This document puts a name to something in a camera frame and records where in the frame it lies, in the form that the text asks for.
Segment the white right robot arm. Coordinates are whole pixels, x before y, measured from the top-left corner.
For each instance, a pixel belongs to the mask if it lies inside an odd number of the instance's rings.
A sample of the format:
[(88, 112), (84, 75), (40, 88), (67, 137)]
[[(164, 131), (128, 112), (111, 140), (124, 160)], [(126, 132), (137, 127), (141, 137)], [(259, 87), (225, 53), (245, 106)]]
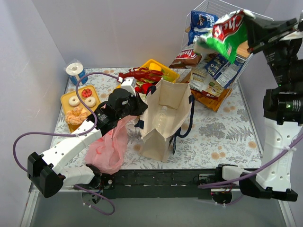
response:
[(290, 171), (295, 144), (302, 139), (303, 62), (297, 53), (303, 41), (303, 21), (269, 21), (245, 18), (249, 52), (263, 52), (277, 83), (263, 99), (265, 144), (261, 167), (248, 172), (235, 165), (220, 164), (216, 176), (220, 183), (235, 183), (244, 195), (296, 201)]

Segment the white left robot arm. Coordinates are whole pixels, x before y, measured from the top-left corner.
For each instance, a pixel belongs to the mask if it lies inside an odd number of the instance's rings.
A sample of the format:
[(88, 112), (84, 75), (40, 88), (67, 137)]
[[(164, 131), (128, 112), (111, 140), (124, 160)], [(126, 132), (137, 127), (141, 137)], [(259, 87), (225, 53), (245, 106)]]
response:
[(68, 138), (41, 154), (33, 152), (28, 156), (28, 178), (46, 198), (65, 186), (90, 184), (98, 173), (95, 168), (65, 166), (84, 148), (114, 129), (121, 119), (140, 116), (147, 108), (138, 93), (115, 89)]

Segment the pink plastic bag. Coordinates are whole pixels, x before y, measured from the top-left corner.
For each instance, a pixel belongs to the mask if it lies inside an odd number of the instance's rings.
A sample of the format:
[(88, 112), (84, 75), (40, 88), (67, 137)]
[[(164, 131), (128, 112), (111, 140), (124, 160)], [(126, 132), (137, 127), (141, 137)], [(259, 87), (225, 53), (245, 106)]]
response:
[(127, 116), (119, 120), (114, 129), (91, 143), (85, 156), (86, 164), (93, 165), (105, 174), (112, 175), (118, 172), (123, 164), (127, 149), (126, 124), (134, 119), (134, 116)]

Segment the beige canvas tote bag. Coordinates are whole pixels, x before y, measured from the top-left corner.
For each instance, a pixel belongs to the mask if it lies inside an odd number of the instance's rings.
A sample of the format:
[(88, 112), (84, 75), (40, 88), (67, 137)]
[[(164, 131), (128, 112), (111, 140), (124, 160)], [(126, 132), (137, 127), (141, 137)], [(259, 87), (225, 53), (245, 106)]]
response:
[(193, 125), (195, 99), (188, 83), (171, 83), (163, 79), (147, 89), (148, 108), (135, 127), (143, 144), (139, 155), (167, 162), (169, 147), (176, 150), (177, 137), (186, 137)]

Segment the clear drink bottle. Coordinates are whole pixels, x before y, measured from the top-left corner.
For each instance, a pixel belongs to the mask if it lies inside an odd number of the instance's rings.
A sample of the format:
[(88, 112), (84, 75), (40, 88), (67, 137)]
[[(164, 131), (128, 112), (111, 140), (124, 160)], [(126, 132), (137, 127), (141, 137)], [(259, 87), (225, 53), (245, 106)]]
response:
[(169, 106), (161, 106), (153, 119), (152, 126), (162, 135), (168, 134), (173, 127), (176, 109)]

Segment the blue Doritos chips bag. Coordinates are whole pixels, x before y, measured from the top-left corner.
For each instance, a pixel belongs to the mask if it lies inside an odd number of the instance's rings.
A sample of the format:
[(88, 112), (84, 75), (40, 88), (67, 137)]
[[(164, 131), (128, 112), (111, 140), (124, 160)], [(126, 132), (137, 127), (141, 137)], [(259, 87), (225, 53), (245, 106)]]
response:
[(188, 45), (191, 45), (200, 36), (207, 34), (212, 30), (218, 17), (214, 14), (192, 10), (190, 22), (190, 31), (188, 32)]

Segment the green Chula chips bag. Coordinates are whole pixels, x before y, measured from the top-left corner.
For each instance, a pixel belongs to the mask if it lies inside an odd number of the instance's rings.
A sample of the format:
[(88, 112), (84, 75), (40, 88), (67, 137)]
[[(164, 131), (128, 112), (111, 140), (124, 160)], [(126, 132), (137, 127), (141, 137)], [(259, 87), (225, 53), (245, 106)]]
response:
[(256, 15), (246, 9), (233, 11), (219, 18), (212, 31), (200, 35), (194, 42), (194, 52), (219, 53), (230, 63), (234, 63), (237, 49), (247, 41), (247, 28), (244, 20), (256, 18)]

